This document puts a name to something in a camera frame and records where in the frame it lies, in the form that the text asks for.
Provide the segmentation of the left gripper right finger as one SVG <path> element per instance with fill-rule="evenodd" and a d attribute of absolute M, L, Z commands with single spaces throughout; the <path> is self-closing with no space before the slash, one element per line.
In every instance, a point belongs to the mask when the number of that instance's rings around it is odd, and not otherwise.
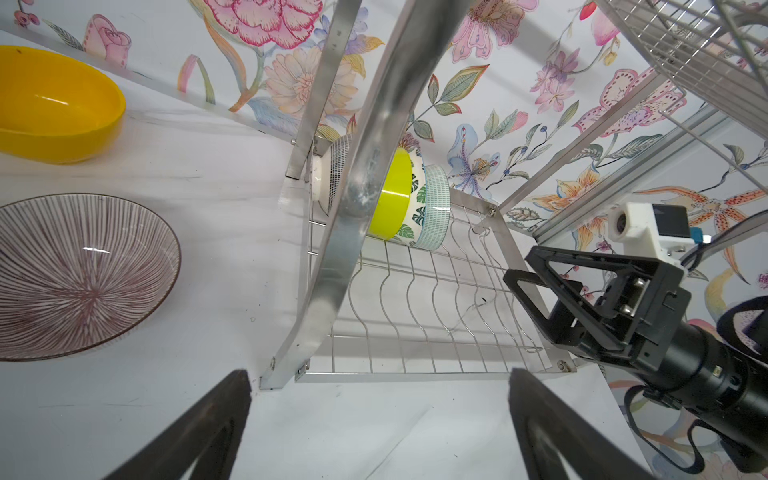
<path fill-rule="evenodd" d="M 509 377 L 508 405 L 530 479 L 650 479 L 652 475 L 527 370 Z"/>

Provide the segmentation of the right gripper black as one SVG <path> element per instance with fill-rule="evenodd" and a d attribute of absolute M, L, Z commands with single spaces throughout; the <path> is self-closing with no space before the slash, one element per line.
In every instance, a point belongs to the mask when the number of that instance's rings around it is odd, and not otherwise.
<path fill-rule="evenodd" d="M 641 374 L 659 370 L 691 294 L 680 287 L 686 271 L 652 257 L 587 253 L 537 246 L 526 256 L 536 273 L 508 269 L 505 285 L 544 339 L 572 354 L 600 354 L 603 364 Z M 558 274 L 565 264 L 610 272 L 615 277 L 591 304 L 582 284 Z M 557 300 L 541 308 L 543 288 Z"/>

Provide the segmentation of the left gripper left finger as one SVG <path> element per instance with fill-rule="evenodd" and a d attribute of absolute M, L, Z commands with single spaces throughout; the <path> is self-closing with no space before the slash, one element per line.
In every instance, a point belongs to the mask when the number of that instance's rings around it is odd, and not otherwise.
<path fill-rule="evenodd" d="M 109 479 L 228 479 L 246 427 L 252 389 L 246 370 L 229 373 Z"/>

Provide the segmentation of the green leaf pattern bowl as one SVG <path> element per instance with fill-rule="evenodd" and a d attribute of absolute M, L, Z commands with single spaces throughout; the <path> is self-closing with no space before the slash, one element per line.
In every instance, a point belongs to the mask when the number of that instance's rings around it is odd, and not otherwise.
<path fill-rule="evenodd" d="M 418 240 L 425 218 L 426 179 L 423 159 L 418 150 L 409 153 L 412 164 L 411 195 L 406 216 L 394 240 L 414 246 Z"/>

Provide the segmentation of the purple striped glass bowl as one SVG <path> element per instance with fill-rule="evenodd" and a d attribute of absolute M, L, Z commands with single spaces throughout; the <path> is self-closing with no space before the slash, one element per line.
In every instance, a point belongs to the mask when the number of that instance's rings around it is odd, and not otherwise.
<path fill-rule="evenodd" d="M 2 361 L 69 356 L 125 335 L 167 298 L 181 263 L 171 226 L 127 199 L 62 193 L 2 206 Z"/>

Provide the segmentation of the lime green plastic bowl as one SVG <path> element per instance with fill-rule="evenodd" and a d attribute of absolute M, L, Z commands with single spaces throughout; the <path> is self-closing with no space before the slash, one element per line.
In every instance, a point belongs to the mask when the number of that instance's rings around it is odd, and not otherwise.
<path fill-rule="evenodd" d="M 390 240 L 398 233 L 410 203 L 412 173 L 413 166 L 409 153 L 404 148 L 398 147 L 369 226 L 370 235 L 382 240 Z"/>

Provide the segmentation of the black white patterned bowl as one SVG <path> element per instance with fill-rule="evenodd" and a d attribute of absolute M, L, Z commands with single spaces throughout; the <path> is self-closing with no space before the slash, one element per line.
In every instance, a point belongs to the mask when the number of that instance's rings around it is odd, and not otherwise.
<path fill-rule="evenodd" d="M 315 155 L 310 174 L 312 200 L 329 215 L 344 171 L 353 136 L 344 135 L 335 140 L 324 155 Z"/>

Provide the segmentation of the pale green glass bowl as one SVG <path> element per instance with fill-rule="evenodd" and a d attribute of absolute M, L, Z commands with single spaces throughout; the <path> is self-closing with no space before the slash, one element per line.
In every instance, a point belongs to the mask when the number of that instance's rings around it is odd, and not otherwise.
<path fill-rule="evenodd" d="M 434 251 L 442 245 L 450 224 L 450 187 L 447 176 L 440 166 L 427 165 L 424 171 L 427 187 L 424 222 L 414 247 Z"/>

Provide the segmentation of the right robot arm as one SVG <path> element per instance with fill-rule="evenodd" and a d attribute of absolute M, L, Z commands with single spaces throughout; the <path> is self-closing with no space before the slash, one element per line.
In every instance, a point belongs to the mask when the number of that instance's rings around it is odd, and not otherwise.
<path fill-rule="evenodd" d="M 767 467 L 767 369 L 683 322 L 686 272 L 663 259 L 537 246 L 504 283 L 549 342 L 631 373 L 638 394 L 695 416 L 744 473 Z"/>

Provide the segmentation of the silver two-tier dish rack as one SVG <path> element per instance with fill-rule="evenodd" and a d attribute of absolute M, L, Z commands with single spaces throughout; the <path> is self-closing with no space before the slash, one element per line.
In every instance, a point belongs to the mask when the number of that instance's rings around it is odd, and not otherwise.
<path fill-rule="evenodd" d="M 767 205 L 763 1 L 337 1 L 263 69 L 298 122 L 298 316 L 263 390 L 332 375 L 568 372 L 502 281 L 530 246 L 612 253 L 624 201 L 706 234 Z M 353 136 L 332 208 L 310 174 Z M 442 245 L 369 234 L 398 147 L 440 166 Z"/>

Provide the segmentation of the yellow plastic bowl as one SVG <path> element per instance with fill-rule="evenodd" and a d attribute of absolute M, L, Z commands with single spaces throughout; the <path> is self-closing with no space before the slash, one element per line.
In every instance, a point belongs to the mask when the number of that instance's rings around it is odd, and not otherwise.
<path fill-rule="evenodd" d="M 1 152 L 49 164 L 105 153 L 122 128 L 125 97 L 102 72 L 36 48 L 1 47 Z"/>

